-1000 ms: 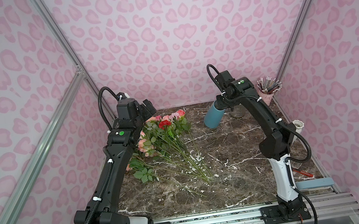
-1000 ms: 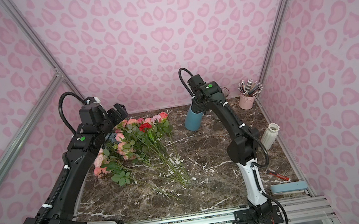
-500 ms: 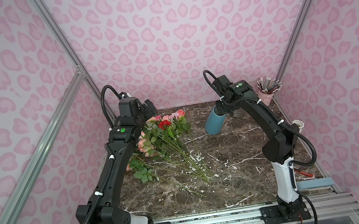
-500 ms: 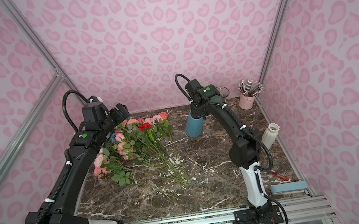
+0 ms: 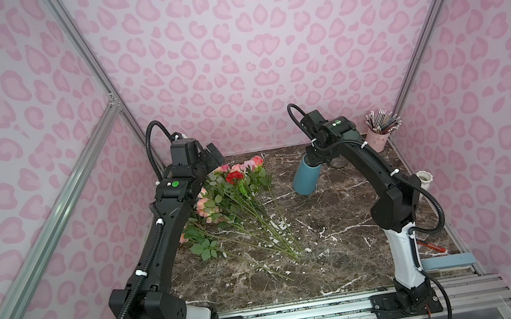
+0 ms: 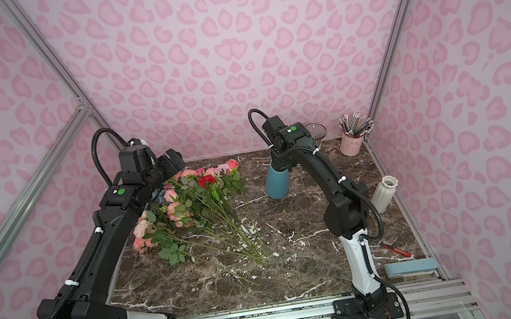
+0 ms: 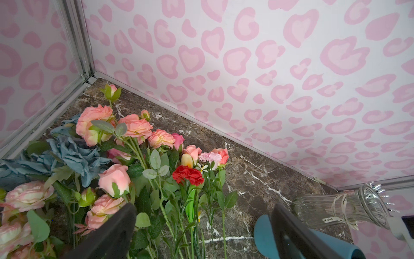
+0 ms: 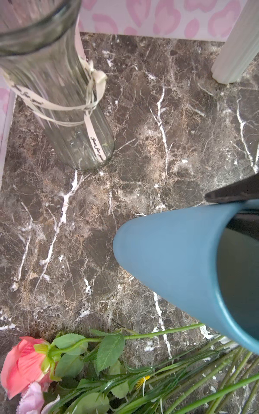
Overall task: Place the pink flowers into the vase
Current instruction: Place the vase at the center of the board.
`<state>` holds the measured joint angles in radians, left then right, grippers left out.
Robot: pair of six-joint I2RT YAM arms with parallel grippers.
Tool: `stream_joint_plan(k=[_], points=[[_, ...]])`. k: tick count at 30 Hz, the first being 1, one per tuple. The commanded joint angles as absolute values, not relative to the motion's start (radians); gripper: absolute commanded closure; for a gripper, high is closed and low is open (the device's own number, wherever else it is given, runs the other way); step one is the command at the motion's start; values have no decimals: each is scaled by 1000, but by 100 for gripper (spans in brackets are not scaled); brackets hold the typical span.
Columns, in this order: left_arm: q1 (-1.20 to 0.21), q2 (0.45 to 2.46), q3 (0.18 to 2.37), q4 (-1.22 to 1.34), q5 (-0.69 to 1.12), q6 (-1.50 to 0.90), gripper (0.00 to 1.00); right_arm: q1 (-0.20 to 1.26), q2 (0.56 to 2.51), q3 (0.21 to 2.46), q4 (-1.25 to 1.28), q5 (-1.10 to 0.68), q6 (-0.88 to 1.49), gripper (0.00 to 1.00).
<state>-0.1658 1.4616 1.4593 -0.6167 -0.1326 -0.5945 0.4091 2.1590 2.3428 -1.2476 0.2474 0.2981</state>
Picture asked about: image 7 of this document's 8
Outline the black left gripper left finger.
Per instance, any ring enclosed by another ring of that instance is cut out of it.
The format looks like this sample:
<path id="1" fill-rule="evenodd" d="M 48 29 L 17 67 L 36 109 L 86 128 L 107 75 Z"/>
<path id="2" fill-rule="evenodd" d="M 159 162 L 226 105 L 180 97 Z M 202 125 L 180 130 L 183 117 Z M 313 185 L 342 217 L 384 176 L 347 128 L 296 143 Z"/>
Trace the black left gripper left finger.
<path id="1" fill-rule="evenodd" d="M 125 259 L 132 240 L 136 208 L 128 203 L 91 233 L 64 259 Z"/>

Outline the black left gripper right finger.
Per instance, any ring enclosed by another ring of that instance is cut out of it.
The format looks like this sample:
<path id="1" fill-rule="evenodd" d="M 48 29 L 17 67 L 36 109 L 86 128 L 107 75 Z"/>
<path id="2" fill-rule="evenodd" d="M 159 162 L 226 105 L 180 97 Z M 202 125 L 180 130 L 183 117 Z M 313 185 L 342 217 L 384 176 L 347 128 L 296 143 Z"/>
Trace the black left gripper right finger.
<path id="1" fill-rule="evenodd" d="M 275 205 L 270 223 L 281 259 L 341 258 L 283 205 Z"/>

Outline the clear ribbed glass vase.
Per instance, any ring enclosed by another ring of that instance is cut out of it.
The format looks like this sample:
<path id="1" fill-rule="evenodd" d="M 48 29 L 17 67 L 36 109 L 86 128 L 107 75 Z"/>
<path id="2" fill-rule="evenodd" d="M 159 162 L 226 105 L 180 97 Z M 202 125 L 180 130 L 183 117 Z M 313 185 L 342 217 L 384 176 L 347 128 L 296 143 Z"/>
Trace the clear ribbed glass vase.
<path id="1" fill-rule="evenodd" d="M 293 201 L 293 214 L 311 229 L 346 224 L 358 230 L 360 222 L 389 229 L 391 217 L 380 184 L 366 183 L 355 191 L 335 195 L 302 195 Z"/>

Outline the pink rose with stem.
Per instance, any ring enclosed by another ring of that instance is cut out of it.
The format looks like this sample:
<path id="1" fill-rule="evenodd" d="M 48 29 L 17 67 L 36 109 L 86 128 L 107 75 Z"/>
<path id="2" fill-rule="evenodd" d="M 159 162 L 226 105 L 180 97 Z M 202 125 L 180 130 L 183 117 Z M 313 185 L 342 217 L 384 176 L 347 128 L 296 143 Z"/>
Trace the pink rose with stem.
<path id="1" fill-rule="evenodd" d="M 227 148 L 215 148 L 211 151 L 212 153 L 217 153 L 221 156 L 220 165 L 225 166 L 227 164 L 229 154 Z"/>

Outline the light pink carnation flower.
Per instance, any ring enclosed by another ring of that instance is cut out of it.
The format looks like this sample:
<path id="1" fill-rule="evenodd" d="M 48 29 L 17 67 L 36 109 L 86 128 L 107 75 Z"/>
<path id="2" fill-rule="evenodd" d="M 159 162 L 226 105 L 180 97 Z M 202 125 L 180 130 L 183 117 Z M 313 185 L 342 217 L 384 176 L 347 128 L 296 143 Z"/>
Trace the light pink carnation flower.
<path id="1" fill-rule="evenodd" d="M 198 160 L 201 162 L 209 162 L 209 163 L 216 163 L 219 164 L 221 162 L 221 155 L 214 152 L 203 152 L 198 156 Z"/>

